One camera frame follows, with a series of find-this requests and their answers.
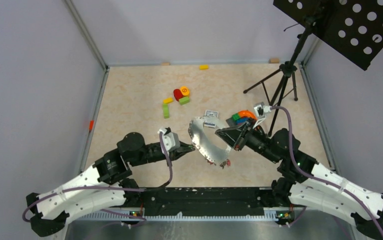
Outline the black tripod stand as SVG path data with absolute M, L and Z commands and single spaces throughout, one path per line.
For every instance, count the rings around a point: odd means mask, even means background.
M 269 105 L 270 106 L 280 106 L 281 105 L 282 100 L 285 96 L 286 87 L 287 87 L 287 84 L 288 84 L 288 81 L 290 78 L 292 80 L 292 86 L 293 86 L 292 92 L 294 95 L 294 101 L 298 101 L 299 98 L 297 95 L 297 85 L 296 85 L 297 67 L 295 66 L 295 63 L 296 63 L 297 58 L 298 58 L 299 54 L 301 53 L 301 51 L 305 45 L 307 38 L 313 33 L 314 24 L 316 23 L 316 20 L 314 17 L 305 17 L 302 23 L 304 26 L 304 31 L 303 31 L 303 33 L 301 33 L 297 36 L 298 42 L 297 42 L 297 45 L 294 49 L 294 52 L 293 52 L 290 60 L 285 61 L 284 63 L 282 63 L 278 67 L 278 69 L 276 71 L 274 71 L 271 74 L 269 74 L 268 76 L 264 77 L 262 80 L 258 81 L 257 83 L 250 86 L 249 88 L 245 89 L 243 91 L 243 94 L 247 94 L 250 90 L 254 89 L 255 87 L 257 87 L 259 85 L 262 85 L 264 87 L 264 90 L 266 90 L 265 81 L 281 72 L 282 78 L 281 78 L 273 96 L 271 98 L 267 97 Z

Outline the yellow rectangular block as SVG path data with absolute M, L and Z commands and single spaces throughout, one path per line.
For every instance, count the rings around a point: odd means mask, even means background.
M 174 101 L 174 99 L 172 97 L 168 97 L 166 99 L 163 100 L 163 104 L 170 104 Z

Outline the yellow block at far edge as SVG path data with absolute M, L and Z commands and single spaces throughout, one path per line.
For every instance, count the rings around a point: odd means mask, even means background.
M 200 70 L 208 70 L 209 69 L 209 65 L 205 64 L 205 65 L 200 65 L 199 66 L 199 69 Z

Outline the perforated metal keyring plate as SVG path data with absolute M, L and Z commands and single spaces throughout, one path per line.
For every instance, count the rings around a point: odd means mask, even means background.
M 204 126 L 205 116 L 192 118 L 189 122 L 188 134 L 192 144 L 211 165 L 224 168 L 228 165 L 231 147 L 221 138 L 216 136 L 215 131 L 224 129 L 227 125 L 220 119 L 215 118 L 216 128 Z

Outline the red cylinder block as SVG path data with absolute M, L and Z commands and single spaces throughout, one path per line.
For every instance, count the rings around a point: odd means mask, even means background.
M 178 88 L 174 89 L 173 90 L 173 96 L 174 96 L 174 99 L 179 102 L 181 98 L 184 97 L 182 91 Z

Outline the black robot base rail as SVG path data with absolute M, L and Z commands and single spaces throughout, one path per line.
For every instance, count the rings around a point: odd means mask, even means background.
M 278 207 L 267 187 L 166 187 L 128 193 L 122 208 L 142 210 L 145 216 L 245 217 L 262 216 Z

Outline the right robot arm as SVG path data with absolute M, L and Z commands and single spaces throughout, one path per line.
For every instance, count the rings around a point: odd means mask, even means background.
M 248 147 L 273 163 L 282 177 L 273 182 L 279 206 L 310 207 L 342 219 L 363 235 L 383 240 L 383 193 L 359 186 L 299 150 L 300 141 L 286 128 L 273 136 L 252 121 L 216 130 L 236 151 Z

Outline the orange round block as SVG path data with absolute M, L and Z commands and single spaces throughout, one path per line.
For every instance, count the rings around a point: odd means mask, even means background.
M 179 90 L 181 91 L 181 94 L 184 96 L 184 97 L 188 97 L 190 95 L 190 90 L 187 86 L 181 86 L 179 88 Z

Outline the playing card deck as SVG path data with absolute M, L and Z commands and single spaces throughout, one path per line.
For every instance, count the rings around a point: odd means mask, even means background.
M 203 121 L 203 125 L 208 128 L 216 128 L 217 124 L 215 118 L 218 118 L 219 112 L 214 110 L 206 110 L 205 111 L 205 120 Z

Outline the blue lego brick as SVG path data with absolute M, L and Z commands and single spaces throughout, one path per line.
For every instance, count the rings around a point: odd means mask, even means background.
M 246 122 L 248 119 L 249 119 L 248 117 L 241 117 L 241 118 L 237 119 L 235 122 L 237 125 L 239 125 L 239 124 Z

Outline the orange curved lego tube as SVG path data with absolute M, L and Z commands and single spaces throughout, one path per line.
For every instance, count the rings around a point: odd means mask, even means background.
M 254 119 L 256 120 L 257 117 L 255 116 L 254 113 L 252 113 L 251 111 L 249 110 L 241 110 L 237 113 L 239 115 L 240 118 L 251 118 L 251 119 Z

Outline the black perforated panel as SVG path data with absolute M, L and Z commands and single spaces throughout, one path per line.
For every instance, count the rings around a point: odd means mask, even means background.
M 383 0 L 275 0 L 273 5 L 366 71 L 383 49 Z

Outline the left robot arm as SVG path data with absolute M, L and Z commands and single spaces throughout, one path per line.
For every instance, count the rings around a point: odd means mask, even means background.
M 180 141 L 169 127 L 161 128 L 158 136 L 158 142 L 147 144 L 142 134 L 130 132 L 115 149 L 73 179 L 46 193 L 30 193 L 26 196 L 23 221 L 29 223 L 39 237 L 48 237 L 87 214 L 112 206 L 135 206 L 140 194 L 148 189 L 139 188 L 130 178 L 131 167 L 165 161 L 168 180 L 149 190 L 166 188 L 173 180 L 172 162 L 196 148 Z

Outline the grey lego baseplate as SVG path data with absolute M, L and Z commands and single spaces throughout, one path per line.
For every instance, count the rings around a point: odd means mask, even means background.
M 229 127 L 234 127 L 237 125 L 236 121 L 232 117 L 226 119 L 225 121 Z

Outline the green rectangular block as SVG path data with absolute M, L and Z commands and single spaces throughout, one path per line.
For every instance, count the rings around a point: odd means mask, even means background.
M 184 96 L 178 100 L 180 105 L 185 105 L 190 102 L 190 98 L 188 96 Z

